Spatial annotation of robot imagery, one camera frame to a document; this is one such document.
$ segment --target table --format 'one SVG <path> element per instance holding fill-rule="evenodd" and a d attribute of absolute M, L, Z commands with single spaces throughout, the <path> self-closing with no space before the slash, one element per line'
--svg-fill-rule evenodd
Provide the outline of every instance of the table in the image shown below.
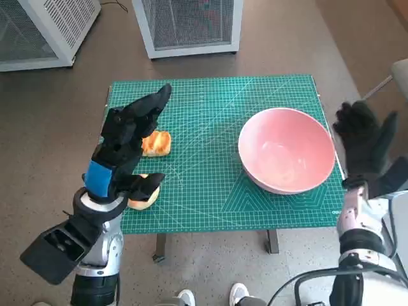
<path fill-rule="evenodd" d="M 166 233 L 267 230 L 277 252 L 276 229 L 334 226 L 344 192 L 339 163 L 321 186 L 302 194 L 268 193 L 242 169 L 237 141 L 245 122 L 271 107 L 291 107 L 327 122 L 310 75 L 250 76 L 114 82 L 107 107 L 124 106 L 166 82 L 173 93 L 158 130 L 172 137 L 169 156 L 143 158 L 134 173 L 166 174 L 149 209 L 127 209 L 125 234 L 157 233 L 154 259 L 164 258 Z"/>

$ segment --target metal cage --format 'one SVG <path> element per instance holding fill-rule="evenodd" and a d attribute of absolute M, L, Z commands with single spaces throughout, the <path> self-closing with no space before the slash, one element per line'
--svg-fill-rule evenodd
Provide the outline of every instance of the metal cage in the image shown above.
<path fill-rule="evenodd" d="M 236 52 L 244 0 L 133 0 L 147 55 Z"/>
<path fill-rule="evenodd" d="M 0 71 L 72 66 L 98 0 L 0 0 Z"/>

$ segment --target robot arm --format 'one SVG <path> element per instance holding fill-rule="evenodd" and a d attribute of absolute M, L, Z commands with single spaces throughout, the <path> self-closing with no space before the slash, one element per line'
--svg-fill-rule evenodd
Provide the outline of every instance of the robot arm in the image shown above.
<path fill-rule="evenodd" d="M 71 304 L 106 306 L 119 300 L 119 268 L 123 249 L 120 230 L 128 199 L 147 201 L 164 179 L 132 172 L 142 156 L 142 138 L 157 127 L 171 94 L 170 84 L 125 107 L 109 110 L 103 141 L 84 175 L 85 187 L 73 198 L 73 215 L 43 232 L 21 255 L 31 270 L 60 284 L 76 269 Z"/>
<path fill-rule="evenodd" d="M 348 178 L 344 206 L 337 223 L 340 241 L 339 266 L 302 273 L 287 281 L 271 298 L 291 282 L 295 283 L 296 306 L 301 306 L 300 285 L 318 277 L 336 276 L 330 295 L 331 306 L 405 305 L 408 280 L 386 255 L 383 217 L 390 212 L 398 190 L 408 180 L 408 159 L 400 157 L 381 175 L 385 155 L 397 128 L 397 114 L 380 126 L 363 101 L 343 103 L 333 125 L 346 152 Z"/>

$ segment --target gray floor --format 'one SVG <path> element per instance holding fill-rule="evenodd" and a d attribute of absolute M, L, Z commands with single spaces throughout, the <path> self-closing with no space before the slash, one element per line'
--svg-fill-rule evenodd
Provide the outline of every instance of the gray floor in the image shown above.
<path fill-rule="evenodd" d="M 359 97 L 347 69 L 350 61 L 344 62 L 331 33 L 339 21 L 328 28 L 324 1 L 318 1 L 320 7 L 313 0 L 246 1 L 237 55 L 157 62 L 147 59 L 131 1 L 123 2 L 128 15 L 113 5 L 103 8 L 73 69 L 0 76 L 3 305 L 30 305 L 40 299 L 66 305 L 69 300 L 72 277 L 49 286 L 18 257 L 39 232 L 65 218 L 62 210 L 71 209 L 72 195 L 82 185 L 80 176 L 96 144 L 106 91 L 114 80 L 310 73 L 331 122 L 341 102 Z M 336 264 L 334 229 L 281 230 L 281 252 L 273 256 L 264 253 L 262 235 L 173 235 L 168 261 L 161 266 L 150 258 L 154 235 L 127 236 L 123 305 L 152 305 L 185 287 L 196 293 L 198 305 L 227 305 L 236 281 L 267 299 L 288 277 Z M 314 286 L 306 284 L 302 295 L 309 302 L 327 300 L 329 291 L 330 281 L 318 280 Z M 276 305 L 292 304 L 293 294 L 286 290 Z"/>

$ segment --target wire mesh panel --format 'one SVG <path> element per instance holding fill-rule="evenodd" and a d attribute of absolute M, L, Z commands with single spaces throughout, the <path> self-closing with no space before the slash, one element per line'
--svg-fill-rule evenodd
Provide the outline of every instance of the wire mesh panel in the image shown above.
<path fill-rule="evenodd" d="M 91 0 L 46 0 L 44 8 L 71 48 L 95 11 Z"/>
<path fill-rule="evenodd" d="M 17 0 L 0 0 L 0 61 L 56 58 Z"/>
<path fill-rule="evenodd" d="M 231 43 L 234 0 L 142 0 L 155 50 Z"/>

